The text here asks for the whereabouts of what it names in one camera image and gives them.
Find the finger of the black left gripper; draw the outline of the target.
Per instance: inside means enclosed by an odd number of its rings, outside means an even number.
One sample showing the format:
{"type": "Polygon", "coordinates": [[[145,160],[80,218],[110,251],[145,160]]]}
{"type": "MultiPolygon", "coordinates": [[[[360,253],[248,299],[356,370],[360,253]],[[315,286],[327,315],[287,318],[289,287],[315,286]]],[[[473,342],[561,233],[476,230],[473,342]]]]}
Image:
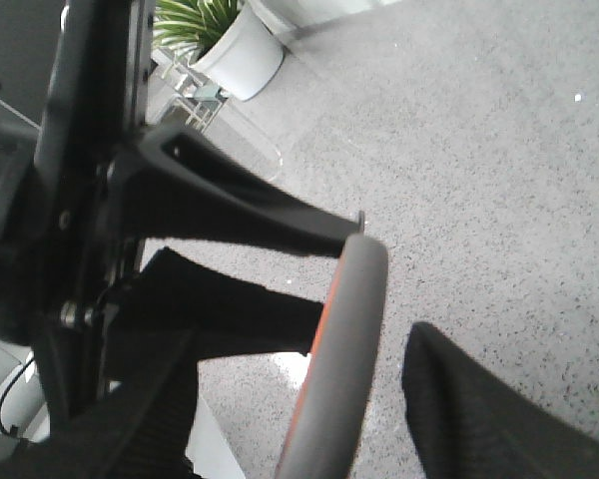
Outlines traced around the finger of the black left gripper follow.
{"type": "Polygon", "coordinates": [[[105,373],[123,381],[190,332],[199,360],[309,353],[323,305],[224,275],[164,247],[112,292],[105,373]]]}
{"type": "Polygon", "coordinates": [[[328,257],[340,256],[346,239],[361,231],[176,124],[148,127],[117,151],[110,224],[124,239],[210,240],[328,257]]]}

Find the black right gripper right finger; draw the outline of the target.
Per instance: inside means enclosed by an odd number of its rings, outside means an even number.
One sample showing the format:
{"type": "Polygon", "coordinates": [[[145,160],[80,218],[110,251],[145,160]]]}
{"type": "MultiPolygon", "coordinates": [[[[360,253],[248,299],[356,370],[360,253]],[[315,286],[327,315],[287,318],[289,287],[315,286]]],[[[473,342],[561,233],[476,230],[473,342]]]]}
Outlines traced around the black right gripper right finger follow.
{"type": "Polygon", "coordinates": [[[410,330],[401,384],[428,478],[599,478],[599,441],[524,398],[430,323],[410,330]]]}

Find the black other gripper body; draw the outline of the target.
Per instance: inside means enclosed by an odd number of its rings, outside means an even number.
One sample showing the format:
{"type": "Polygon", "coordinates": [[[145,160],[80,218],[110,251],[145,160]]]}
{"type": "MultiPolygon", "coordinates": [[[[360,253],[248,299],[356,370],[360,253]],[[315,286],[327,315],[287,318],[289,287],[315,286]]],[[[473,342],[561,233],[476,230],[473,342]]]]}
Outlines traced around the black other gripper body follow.
{"type": "Polygon", "coordinates": [[[69,1],[37,128],[0,123],[0,339],[30,346],[50,415],[100,394],[107,286],[136,262],[108,174],[145,123],[151,1],[69,1]]]}

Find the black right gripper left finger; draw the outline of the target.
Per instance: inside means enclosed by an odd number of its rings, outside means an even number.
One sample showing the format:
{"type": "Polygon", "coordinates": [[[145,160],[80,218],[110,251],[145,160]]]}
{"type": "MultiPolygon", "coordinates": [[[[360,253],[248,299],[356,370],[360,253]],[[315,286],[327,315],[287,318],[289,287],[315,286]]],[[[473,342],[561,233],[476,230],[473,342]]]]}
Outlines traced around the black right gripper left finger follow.
{"type": "Polygon", "coordinates": [[[0,478],[193,478],[195,335],[154,336],[156,353],[107,398],[14,458],[0,478]]]}

